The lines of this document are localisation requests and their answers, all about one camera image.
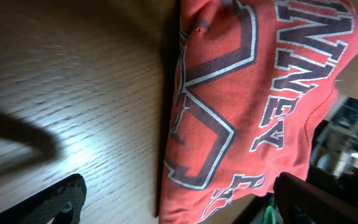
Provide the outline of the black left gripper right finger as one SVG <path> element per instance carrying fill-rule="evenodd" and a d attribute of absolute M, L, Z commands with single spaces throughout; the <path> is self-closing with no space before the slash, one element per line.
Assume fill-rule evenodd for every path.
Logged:
<path fill-rule="evenodd" d="M 313 223 L 358 223 L 358 208 L 287 172 L 275 179 L 273 191 L 284 223 L 294 224 L 297 211 Z"/>

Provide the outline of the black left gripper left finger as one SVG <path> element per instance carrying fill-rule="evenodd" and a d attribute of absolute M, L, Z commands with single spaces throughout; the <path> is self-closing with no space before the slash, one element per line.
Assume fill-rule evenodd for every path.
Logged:
<path fill-rule="evenodd" d="M 0 224 L 79 224 L 86 199 L 82 175 L 73 174 L 0 213 Z"/>

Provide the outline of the orange red t-shirt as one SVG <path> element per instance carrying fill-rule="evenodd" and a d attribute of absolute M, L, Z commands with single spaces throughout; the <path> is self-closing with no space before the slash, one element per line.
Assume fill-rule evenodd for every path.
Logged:
<path fill-rule="evenodd" d="M 160 223 L 201 223 L 288 172 L 306 179 L 313 133 L 358 54 L 350 1 L 181 2 L 180 56 Z"/>

